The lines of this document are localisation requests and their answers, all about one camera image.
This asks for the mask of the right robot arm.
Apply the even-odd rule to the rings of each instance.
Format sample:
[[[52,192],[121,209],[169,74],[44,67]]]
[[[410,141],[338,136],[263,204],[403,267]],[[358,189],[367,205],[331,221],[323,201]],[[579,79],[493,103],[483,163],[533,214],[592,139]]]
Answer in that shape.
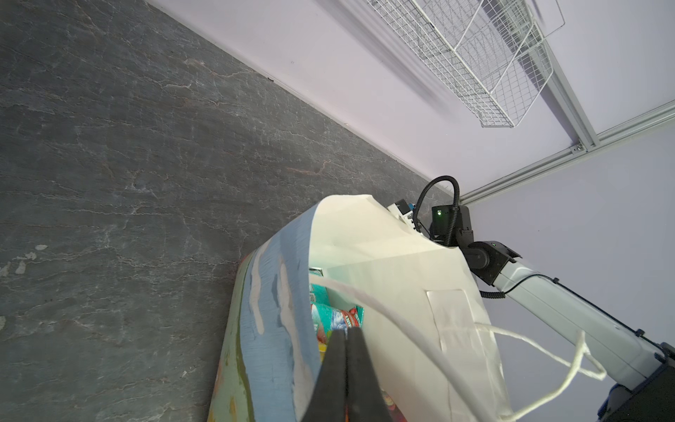
[[[559,279],[534,271],[521,256],[497,241],[476,241],[469,209],[460,203],[460,186],[439,176],[420,193],[448,182],[453,200],[432,208],[432,221],[419,219],[421,202],[400,200],[396,206],[414,230],[435,244],[458,249],[472,274],[490,286],[484,299],[511,298],[568,341],[585,335],[582,352],[589,353],[615,381],[598,411],[600,421],[672,421],[674,419],[674,348],[657,344],[644,332],[622,323]]]

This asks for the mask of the orange Fox's candy bag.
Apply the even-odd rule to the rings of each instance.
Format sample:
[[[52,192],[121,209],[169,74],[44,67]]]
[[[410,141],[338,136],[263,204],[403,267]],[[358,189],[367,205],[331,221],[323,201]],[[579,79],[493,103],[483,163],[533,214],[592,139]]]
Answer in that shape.
[[[381,395],[385,405],[387,406],[388,414],[390,415],[392,421],[407,422],[407,418],[405,418],[404,414],[401,412],[400,408],[394,402],[393,398],[390,397],[390,395],[385,390],[381,392]]]

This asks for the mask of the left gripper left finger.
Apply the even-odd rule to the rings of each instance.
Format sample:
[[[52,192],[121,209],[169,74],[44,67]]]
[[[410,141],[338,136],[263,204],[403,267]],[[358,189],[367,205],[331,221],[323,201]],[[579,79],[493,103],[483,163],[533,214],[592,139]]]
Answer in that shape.
[[[346,421],[346,333],[330,338],[309,407],[302,422]]]

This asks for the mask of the illustrated paper gift bag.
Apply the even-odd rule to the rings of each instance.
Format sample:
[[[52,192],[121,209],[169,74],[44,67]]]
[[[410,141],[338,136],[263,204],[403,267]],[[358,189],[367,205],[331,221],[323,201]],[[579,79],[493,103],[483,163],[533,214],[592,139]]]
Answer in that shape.
[[[312,285],[360,306],[380,387],[409,421],[515,421],[496,336],[460,250],[432,243],[369,195],[332,195],[237,270],[208,417],[299,421],[321,369]]]

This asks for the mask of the Fox's mint blossom candy bag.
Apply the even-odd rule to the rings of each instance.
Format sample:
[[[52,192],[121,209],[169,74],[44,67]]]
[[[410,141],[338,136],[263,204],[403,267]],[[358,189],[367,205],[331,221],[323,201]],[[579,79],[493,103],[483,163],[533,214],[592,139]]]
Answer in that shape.
[[[332,332],[346,332],[352,327],[362,327],[364,309],[358,305],[353,305],[346,311],[332,307],[328,289],[316,284],[309,286],[309,299],[320,360],[323,360]]]

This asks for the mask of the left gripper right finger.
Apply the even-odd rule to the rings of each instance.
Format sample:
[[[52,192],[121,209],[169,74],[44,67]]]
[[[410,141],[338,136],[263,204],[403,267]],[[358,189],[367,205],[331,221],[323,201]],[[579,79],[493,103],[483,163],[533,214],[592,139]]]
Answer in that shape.
[[[380,385],[360,328],[346,335],[346,413],[351,422],[390,422]]]

